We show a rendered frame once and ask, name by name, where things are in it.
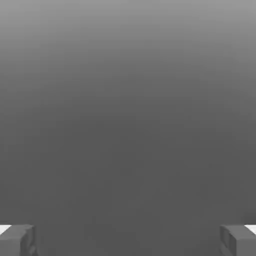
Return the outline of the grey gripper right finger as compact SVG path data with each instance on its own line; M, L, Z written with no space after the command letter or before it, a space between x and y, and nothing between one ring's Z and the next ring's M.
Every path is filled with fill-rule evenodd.
M256 256L256 224L221 225L220 256Z

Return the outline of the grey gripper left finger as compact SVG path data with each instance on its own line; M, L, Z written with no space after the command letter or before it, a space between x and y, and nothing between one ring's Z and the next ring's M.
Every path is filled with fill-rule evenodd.
M0 256L37 256L36 227L0 224Z

